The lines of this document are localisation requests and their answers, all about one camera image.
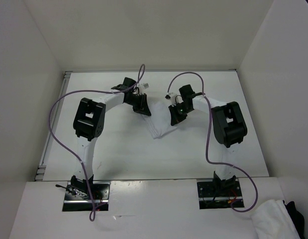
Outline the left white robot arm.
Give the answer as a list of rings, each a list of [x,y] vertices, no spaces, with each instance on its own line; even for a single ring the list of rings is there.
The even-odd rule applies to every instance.
[[[105,113],[121,104],[132,106],[135,113],[151,116],[145,90],[147,83],[138,84],[131,78],[111,88],[110,93],[94,98],[82,98],[73,123],[78,140],[77,155],[80,166],[71,178],[71,187],[82,199],[88,199],[94,192],[93,158],[98,137],[104,129]]]

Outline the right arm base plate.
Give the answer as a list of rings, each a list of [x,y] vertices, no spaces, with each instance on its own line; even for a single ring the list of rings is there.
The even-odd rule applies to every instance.
[[[226,209],[233,203],[234,208],[242,209],[244,202],[240,183],[235,181],[229,189],[218,190],[211,179],[197,181],[197,191],[200,210]]]

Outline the white skirt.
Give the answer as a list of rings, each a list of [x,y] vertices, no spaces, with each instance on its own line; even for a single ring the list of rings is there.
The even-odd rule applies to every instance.
[[[171,126],[171,114],[165,103],[158,100],[150,100],[148,103],[151,116],[143,115],[145,125],[153,139],[175,131],[176,126]]]

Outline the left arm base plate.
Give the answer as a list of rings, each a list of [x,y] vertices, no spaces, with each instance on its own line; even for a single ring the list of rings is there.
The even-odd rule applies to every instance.
[[[92,196],[96,211],[108,211],[110,182],[94,181]],[[86,212],[92,210],[92,201],[88,193],[82,193],[67,183],[63,212]]]

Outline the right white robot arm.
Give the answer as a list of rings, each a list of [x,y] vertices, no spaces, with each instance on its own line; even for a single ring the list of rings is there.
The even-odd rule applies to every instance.
[[[240,106],[237,102],[225,103],[211,98],[205,99],[201,92],[195,93],[191,85],[181,87],[179,92],[179,95],[168,93],[165,96],[171,101],[171,125],[175,126],[184,121],[188,113],[194,110],[204,112],[210,118],[207,142],[215,139],[221,151],[217,159],[208,160],[215,165],[212,189],[215,194],[223,196],[235,184],[234,159],[240,143],[247,135],[247,126]]]

